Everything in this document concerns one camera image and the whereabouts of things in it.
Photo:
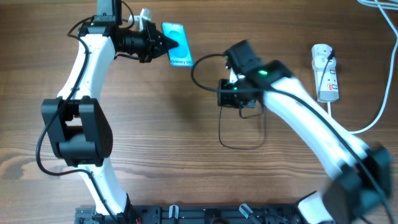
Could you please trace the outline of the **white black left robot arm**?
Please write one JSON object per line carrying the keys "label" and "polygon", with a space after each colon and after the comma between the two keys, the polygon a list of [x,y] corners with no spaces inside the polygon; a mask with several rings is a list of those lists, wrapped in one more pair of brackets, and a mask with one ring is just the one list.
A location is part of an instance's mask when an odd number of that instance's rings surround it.
{"label": "white black left robot arm", "polygon": [[94,201],[89,215],[78,223],[139,223],[128,194],[111,164],[113,132],[99,99],[111,62],[119,57],[149,63],[177,47],[151,21],[147,8],[123,26],[124,1],[98,1],[95,15],[75,24],[68,36],[79,44],[70,76],[58,95],[42,103],[48,138],[55,157],[63,159],[68,173],[81,175]]}

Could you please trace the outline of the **blue screen smartphone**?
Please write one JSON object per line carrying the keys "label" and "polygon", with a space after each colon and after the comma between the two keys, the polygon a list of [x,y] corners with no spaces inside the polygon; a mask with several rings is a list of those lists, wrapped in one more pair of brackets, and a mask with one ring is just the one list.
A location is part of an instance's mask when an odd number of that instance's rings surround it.
{"label": "blue screen smartphone", "polygon": [[163,22],[164,35],[178,43],[178,47],[168,51],[170,64],[173,67],[192,67],[193,59],[190,52],[187,36],[182,24]]}

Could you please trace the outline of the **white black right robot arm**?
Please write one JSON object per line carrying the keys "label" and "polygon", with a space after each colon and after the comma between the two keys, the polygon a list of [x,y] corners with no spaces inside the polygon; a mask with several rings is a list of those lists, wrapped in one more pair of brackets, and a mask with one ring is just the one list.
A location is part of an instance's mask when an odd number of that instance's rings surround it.
{"label": "white black right robot arm", "polygon": [[393,218],[388,204],[392,184],[387,149],[371,149],[350,134],[328,116],[282,62],[263,62],[248,41],[232,45],[223,57],[235,78],[227,91],[242,101],[260,101],[281,117],[313,151],[330,178],[325,189],[298,202],[305,222],[351,223],[378,205]]}

